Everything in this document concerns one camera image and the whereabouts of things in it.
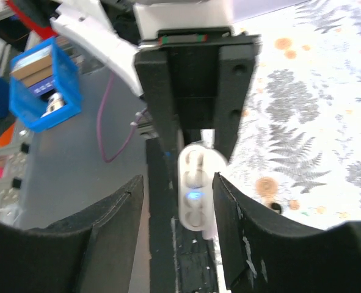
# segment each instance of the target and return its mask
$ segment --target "black metal bracket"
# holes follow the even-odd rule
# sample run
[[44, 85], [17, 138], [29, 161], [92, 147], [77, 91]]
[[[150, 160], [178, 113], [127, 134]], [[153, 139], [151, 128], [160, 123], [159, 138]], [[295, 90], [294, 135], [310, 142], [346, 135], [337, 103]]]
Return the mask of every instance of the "black metal bracket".
[[214, 129], [215, 149], [232, 155], [258, 36], [217, 27], [159, 31], [154, 41], [136, 54], [135, 67], [176, 184], [179, 129]]
[[176, 192], [158, 139], [147, 141], [150, 292], [218, 292], [213, 241], [178, 219]]
[[0, 223], [0, 293], [128, 293], [143, 197], [135, 176], [45, 229]]
[[361, 222], [321, 231], [245, 196], [220, 174], [214, 206], [232, 293], [361, 292]]

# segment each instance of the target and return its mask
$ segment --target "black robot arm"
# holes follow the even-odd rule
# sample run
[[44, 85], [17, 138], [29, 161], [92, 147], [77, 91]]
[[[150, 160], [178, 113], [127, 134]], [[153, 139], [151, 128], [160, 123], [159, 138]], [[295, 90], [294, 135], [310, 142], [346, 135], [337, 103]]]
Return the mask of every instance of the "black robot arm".
[[0, 223], [0, 293], [128, 293], [142, 176], [45, 229]]
[[321, 231], [214, 178], [225, 283], [232, 293], [361, 292], [361, 222]]

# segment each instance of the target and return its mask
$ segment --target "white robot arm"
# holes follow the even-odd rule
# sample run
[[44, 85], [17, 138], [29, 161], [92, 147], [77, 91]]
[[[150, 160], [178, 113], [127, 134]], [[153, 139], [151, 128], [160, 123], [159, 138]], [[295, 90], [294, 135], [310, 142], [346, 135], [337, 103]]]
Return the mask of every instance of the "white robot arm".
[[[60, 35], [82, 46], [142, 95], [134, 55], [138, 49], [114, 32], [99, 0], [56, 0], [59, 16], [50, 19]], [[161, 29], [206, 28], [232, 25], [231, 0], [176, 1], [139, 0], [134, 5], [137, 25], [144, 41], [154, 40]]]
[[[50, 19], [52, 28], [117, 73], [136, 96], [143, 91], [134, 55], [141, 48], [157, 46], [159, 31], [231, 27], [233, 19], [231, 0], [136, 0], [134, 15], [142, 39], [137, 48], [114, 32], [99, 0], [57, 1], [59, 16]], [[201, 162], [191, 153], [199, 154]], [[216, 234], [214, 173], [226, 165], [223, 155], [201, 145], [187, 146], [178, 157], [179, 218], [187, 229], [203, 231], [205, 239]]]
[[[141, 96], [142, 89], [134, 69], [134, 55], [138, 49], [118, 37], [111, 24], [107, 24], [105, 19], [108, 20], [108, 18], [104, 12], [98, 20], [87, 12], [80, 11], [82, 2], [89, 3], [86, 7], [92, 6], [89, 0], [79, 0], [78, 9], [65, 3], [61, 4], [56, 11], [59, 16], [50, 19], [51, 27], [116, 72], [136, 96]], [[101, 10], [92, 9], [92, 11], [96, 12], [93, 14], [97, 16], [98, 11]]]

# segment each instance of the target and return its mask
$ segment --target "screw hole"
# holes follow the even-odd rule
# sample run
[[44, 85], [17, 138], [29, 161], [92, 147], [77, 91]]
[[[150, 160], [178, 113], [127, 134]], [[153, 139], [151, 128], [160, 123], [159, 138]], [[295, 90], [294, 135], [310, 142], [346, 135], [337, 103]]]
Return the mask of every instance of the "screw hole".
[[233, 73], [237, 76], [243, 75], [246, 71], [247, 69], [243, 64], [238, 64], [233, 67]]
[[229, 118], [231, 119], [235, 119], [235, 118], [240, 118], [241, 117], [241, 110], [239, 109], [235, 109], [235, 110], [232, 110], [229, 114]]
[[282, 206], [278, 203], [270, 203], [269, 208], [278, 214], [282, 214]]

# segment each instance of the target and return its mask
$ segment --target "gray table surface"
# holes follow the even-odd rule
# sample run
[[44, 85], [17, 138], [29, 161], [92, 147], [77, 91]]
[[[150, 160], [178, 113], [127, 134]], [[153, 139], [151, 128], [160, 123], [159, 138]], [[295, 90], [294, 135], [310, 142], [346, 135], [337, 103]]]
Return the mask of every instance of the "gray table surface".
[[[33, 136], [18, 195], [15, 227], [44, 228], [110, 195], [134, 175], [143, 174], [147, 178], [145, 141], [138, 135], [113, 163], [106, 164], [101, 159], [96, 117], [108, 79], [105, 68], [81, 76], [82, 113]], [[123, 81], [116, 78], [102, 122], [109, 155], [123, 144], [130, 132], [129, 124], [143, 107]], [[130, 293], [149, 292], [147, 205], [146, 183]]]

